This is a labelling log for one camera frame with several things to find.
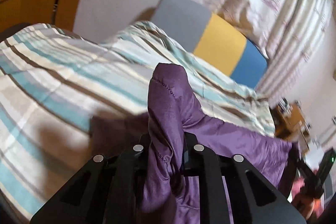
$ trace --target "multicolored headboard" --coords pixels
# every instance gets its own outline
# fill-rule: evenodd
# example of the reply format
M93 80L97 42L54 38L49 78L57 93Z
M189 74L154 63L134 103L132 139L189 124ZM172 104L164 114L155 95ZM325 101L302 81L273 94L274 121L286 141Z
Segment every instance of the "multicolored headboard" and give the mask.
M192 0L161 0L151 21L239 84L255 88L267 68L265 58L244 35Z

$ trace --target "bed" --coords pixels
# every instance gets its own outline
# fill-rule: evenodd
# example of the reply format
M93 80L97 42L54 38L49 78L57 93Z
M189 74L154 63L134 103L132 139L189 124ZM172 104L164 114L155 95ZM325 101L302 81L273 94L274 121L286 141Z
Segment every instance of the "bed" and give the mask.
M175 29L165 27L173 26L177 15L171 10L166 21L160 15L167 15L166 6L174 1L181 0L162 0L152 22L136 22L100 44L49 24L30 25L0 43L0 190L2 203L18 221L29 222L91 157L93 115L121 118L146 112L148 83L158 63L185 68L205 114L273 137L267 100L253 90L265 59L240 37L240 52L234 52L227 73L235 82L211 59L197 56L204 50L190 53L211 25L211 13L192 15L191 23L178 16L186 25L176 21ZM194 35L193 40L179 37L185 34ZM244 66L252 65L259 74L242 77Z

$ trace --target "curtain fold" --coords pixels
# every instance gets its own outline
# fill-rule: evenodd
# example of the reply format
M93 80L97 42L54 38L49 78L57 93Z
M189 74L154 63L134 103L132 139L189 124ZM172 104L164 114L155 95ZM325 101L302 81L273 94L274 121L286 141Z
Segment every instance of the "curtain fold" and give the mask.
M333 0L194 0L235 26L268 59L256 90L275 105L323 40Z

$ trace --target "purple fabric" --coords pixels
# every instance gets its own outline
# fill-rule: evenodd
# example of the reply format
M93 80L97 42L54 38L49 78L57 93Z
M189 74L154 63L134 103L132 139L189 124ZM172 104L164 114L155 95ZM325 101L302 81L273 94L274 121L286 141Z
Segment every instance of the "purple fabric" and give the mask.
M209 117L201 110L183 67L158 64L150 81L148 92L148 132L151 144L148 155L147 178L139 218L145 223L199 223L199 186L197 177L180 175L184 131L197 136L199 143L217 154L231 157L244 155L275 187L287 165L288 154L297 148L280 139L262 136L248 129ZM130 122L111 121L107 127L116 128L111 134L99 130L99 119L93 121L93 143L96 152L115 154L114 138L128 135L133 142L136 120L147 125L146 114Z

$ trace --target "bedspread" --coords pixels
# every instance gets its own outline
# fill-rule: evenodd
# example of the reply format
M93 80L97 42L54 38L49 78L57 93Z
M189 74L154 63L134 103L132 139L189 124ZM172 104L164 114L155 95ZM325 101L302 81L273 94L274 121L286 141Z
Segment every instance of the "bedspread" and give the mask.
M268 103L150 22L95 44L36 24L0 43L0 190L23 219L91 157L90 117L147 111L156 65L185 68L205 114L273 136Z

